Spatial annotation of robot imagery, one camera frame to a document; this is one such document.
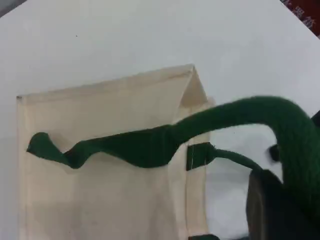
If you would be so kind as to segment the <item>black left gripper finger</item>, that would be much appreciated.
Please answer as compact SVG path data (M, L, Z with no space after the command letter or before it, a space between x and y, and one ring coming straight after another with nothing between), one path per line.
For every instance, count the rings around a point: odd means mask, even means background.
M303 214L269 170L252 170L246 200L251 240L318 240L320 230Z
M272 145L268 148L268 154L270 156L270 159L273 162L279 162L280 161L280 155L279 155L279 147L277 144Z

